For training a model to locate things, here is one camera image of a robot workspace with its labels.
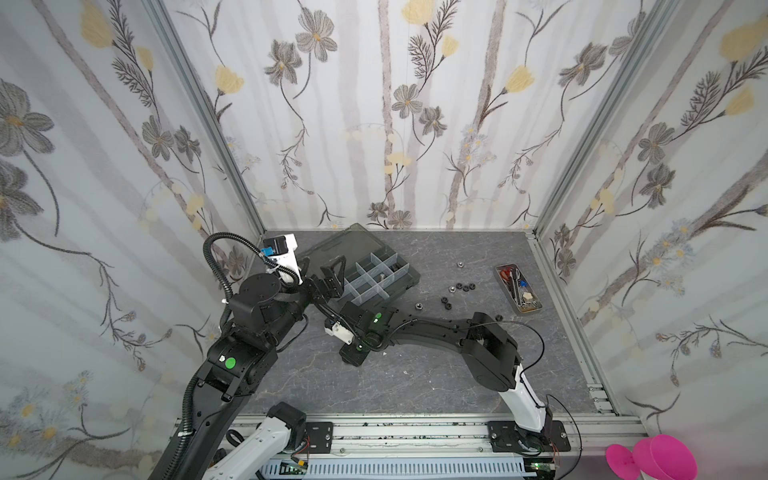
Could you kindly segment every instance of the flower stem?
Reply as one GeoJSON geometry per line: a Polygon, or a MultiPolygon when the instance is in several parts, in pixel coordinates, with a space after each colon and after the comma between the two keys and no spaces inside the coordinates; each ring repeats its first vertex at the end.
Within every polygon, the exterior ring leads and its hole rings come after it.
{"type": "Polygon", "coordinates": [[[40,177],[42,177],[43,181],[46,185],[48,185],[48,191],[51,192],[51,197],[53,197],[53,204],[56,207],[56,228],[54,229],[53,236],[56,237],[58,235],[58,224],[59,224],[59,218],[60,213],[58,210],[58,199],[56,198],[56,194],[53,191],[53,187],[51,186],[51,182],[48,181],[48,178],[43,174],[42,170],[40,170],[40,167],[35,163],[34,160],[32,160],[32,157],[29,155],[29,153],[26,151],[26,149],[22,150],[24,152],[24,156],[27,157],[27,160],[29,160],[29,163],[32,164],[32,166],[35,168],[35,170],[40,174],[40,177]]]}
{"type": "Polygon", "coordinates": [[[296,97],[304,93],[306,90],[306,86],[310,84],[310,75],[312,74],[312,52],[309,54],[309,58],[306,61],[306,65],[308,67],[308,70],[306,71],[306,83],[304,84],[304,88],[301,89],[301,91],[293,96],[293,100],[296,100],[296,97]]]}

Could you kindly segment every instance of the yellow flower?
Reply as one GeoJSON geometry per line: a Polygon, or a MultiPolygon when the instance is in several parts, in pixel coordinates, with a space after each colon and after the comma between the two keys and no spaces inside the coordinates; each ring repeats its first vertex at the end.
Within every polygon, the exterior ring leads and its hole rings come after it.
{"type": "Polygon", "coordinates": [[[193,194],[187,202],[187,215],[194,215],[200,208],[203,208],[205,199],[202,195],[193,194]]]}
{"type": "Polygon", "coordinates": [[[403,154],[401,151],[396,151],[394,153],[391,153],[386,156],[386,159],[389,160],[389,163],[392,164],[400,164],[404,167],[407,167],[413,162],[413,159],[411,157],[408,157],[403,154]]]}
{"type": "Polygon", "coordinates": [[[740,115],[752,110],[755,106],[755,96],[752,88],[746,86],[733,98],[730,99],[725,107],[725,113],[728,115],[740,115]]]}
{"type": "Polygon", "coordinates": [[[216,86],[222,94],[235,94],[243,87],[244,79],[229,68],[219,65],[216,69],[216,86]]]}
{"type": "Polygon", "coordinates": [[[402,17],[414,25],[424,25],[432,20],[435,0],[411,0],[402,8],[402,17]]]}
{"type": "Polygon", "coordinates": [[[456,50],[458,50],[458,40],[451,35],[446,35],[445,38],[442,39],[442,56],[450,57],[456,53],[456,50]]]}
{"type": "Polygon", "coordinates": [[[768,17],[741,25],[723,35],[720,54],[728,61],[741,61],[768,35],[768,17]]]}
{"type": "Polygon", "coordinates": [[[56,436],[56,427],[48,427],[43,430],[43,438],[50,440],[56,436]]]}
{"type": "Polygon", "coordinates": [[[523,91],[531,86],[533,80],[533,75],[531,75],[531,71],[528,70],[528,67],[520,65],[512,72],[512,75],[509,76],[509,80],[507,80],[504,89],[510,93],[523,91]]]}
{"type": "Polygon", "coordinates": [[[606,214],[614,212],[614,195],[607,188],[600,190],[600,203],[603,204],[606,214]]]}
{"type": "Polygon", "coordinates": [[[112,45],[112,28],[99,7],[91,0],[83,2],[83,12],[80,14],[80,35],[96,48],[112,45]]]}
{"type": "Polygon", "coordinates": [[[154,68],[154,58],[152,57],[152,50],[145,47],[136,47],[136,55],[139,57],[139,61],[149,71],[154,68]]]}

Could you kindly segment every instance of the gray marble surface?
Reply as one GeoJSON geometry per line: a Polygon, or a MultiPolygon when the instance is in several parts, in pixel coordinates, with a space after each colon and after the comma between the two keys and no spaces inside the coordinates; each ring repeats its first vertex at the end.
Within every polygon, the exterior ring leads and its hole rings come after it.
{"type": "MultiPolygon", "coordinates": [[[[295,234],[301,251],[332,233],[295,234]]],[[[482,311],[529,323],[546,342],[544,358],[526,372],[536,393],[542,399],[545,393],[557,396],[571,412],[595,411],[524,233],[383,231],[376,235],[422,274],[419,284],[393,305],[416,313],[414,305],[421,302],[425,316],[461,319],[482,311]],[[456,266],[459,261],[464,268],[456,266]],[[493,267],[505,263],[518,264],[543,300],[542,310],[513,318],[514,311],[493,277],[493,267]],[[451,294],[448,288],[456,282],[472,282],[477,288],[451,294]],[[450,298],[452,310],[443,308],[441,296],[450,298]]],[[[384,353],[371,353],[356,368],[342,363],[338,354],[342,343],[325,333],[323,316],[315,307],[306,313],[310,319],[306,331],[279,355],[243,413],[265,413],[280,401],[308,413],[508,412],[498,393],[475,382],[459,355],[414,345],[392,346],[384,353]]],[[[287,338],[301,326],[294,326],[287,338]]],[[[524,326],[504,327],[518,341],[523,364],[536,360],[541,351],[538,337],[524,326]]]]}

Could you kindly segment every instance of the floral wallpaper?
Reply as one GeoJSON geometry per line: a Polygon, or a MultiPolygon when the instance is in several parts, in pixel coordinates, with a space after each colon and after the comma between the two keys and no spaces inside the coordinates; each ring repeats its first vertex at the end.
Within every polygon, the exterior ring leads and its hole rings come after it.
{"type": "Polygon", "coordinates": [[[767,105],[765,3],[683,2],[540,232],[623,412],[699,478],[766,468],[767,105]]]}
{"type": "Polygon", "coordinates": [[[166,0],[269,228],[528,229],[648,0],[166,0]]]}
{"type": "Polygon", "coordinates": [[[202,243],[253,234],[140,4],[6,2],[0,42],[3,476],[146,478],[219,335],[202,243]]]}

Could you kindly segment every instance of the pink object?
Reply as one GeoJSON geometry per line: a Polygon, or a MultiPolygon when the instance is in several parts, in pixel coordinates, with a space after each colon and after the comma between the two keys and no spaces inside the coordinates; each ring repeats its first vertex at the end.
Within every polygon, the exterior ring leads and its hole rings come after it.
{"type": "Polygon", "coordinates": [[[605,451],[605,459],[608,466],[622,480],[637,480],[640,476],[640,467],[634,462],[632,452],[622,445],[611,445],[605,451]]]}
{"type": "MultiPolygon", "coordinates": [[[[606,451],[606,459],[611,470],[623,480],[635,480],[631,477],[635,470],[629,465],[624,447],[611,445],[606,451]]],[[[642,470],[657,480],[694,480],[699,468],[690,452],[680,440],[670,435],[656,435],[642,439],[632,451],[634,467],[642,470]]]]}

